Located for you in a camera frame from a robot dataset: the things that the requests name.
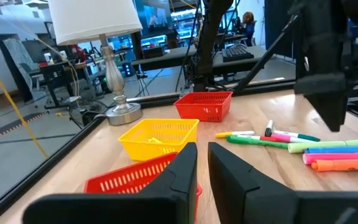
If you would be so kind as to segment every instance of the yellow basket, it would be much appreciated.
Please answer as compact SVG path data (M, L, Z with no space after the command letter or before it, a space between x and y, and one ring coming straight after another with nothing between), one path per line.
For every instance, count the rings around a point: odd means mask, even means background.
M188 142L196 142L198 123L197 119L143 119L118 141L131 159L146 161L180 152Z

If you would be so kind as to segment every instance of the orange marker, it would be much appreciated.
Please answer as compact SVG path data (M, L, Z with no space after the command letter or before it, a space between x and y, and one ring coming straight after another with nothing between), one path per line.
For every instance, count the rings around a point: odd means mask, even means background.
M323 161L316 160L311 164L315 171L358 171L358 159Z

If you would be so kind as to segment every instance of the highlighter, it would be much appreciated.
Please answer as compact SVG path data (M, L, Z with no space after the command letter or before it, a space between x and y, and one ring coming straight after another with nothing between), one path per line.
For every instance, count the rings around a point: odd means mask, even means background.
M287 136L285 134L272 134L272 137L278 139L281 142L288 142L288 143L314 142L307 139Z
M217 133L217 134L215 134L215 137L226 138L226 136L240 135L240 134L252 135L252 134L255 134L255 131L229 131L229 132L224 132L224 133Z
M251 138L242 138L237 136L227 136L226 141L236 144L253 144L253 145L260 145L260 146L281 147L284 149L288 148L288 144L284 142L263 141L263 140L256 140Z
M358 152L358 146L310 147L305 153L352 153Z
M313 137L313 136L309 136L309 135L307 135L307 134L290 133L290 132L287 132L287 131L277 131L277 130L274 130L274 131L273 131L273 134L285 134L285 135L289 135L289 136L291 136L291 137L307 139L307 140L310 140L310 141L320 141L320 138L316 138L316 137Z
M317 160L311 164L315 171L358 171L358 159L321 161Z
M303 162L310 165L317 160L344 160L358 159L357 153L305 153L303 154Z
M321 142L305 142L288 144L288 152L301 153L311 147L333 147L333 146L358 146L357 140L349 141L321 141Z

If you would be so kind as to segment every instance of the table lamp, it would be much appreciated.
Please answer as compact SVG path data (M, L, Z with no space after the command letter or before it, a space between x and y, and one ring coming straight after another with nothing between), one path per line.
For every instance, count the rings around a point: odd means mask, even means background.
M58 45L78 44L100 39L106 63L108 88L116 106L106 112L110 125L131 123L142 117L137 103L128 103L124 79L116 64L107 36L131 34L142 30L132 0L49 0L50 14Z

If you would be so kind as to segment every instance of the blue marker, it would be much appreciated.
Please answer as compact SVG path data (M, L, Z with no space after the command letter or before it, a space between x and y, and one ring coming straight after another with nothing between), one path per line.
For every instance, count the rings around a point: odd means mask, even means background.
M358 146L310 147L305 153L353 153L358 152Z

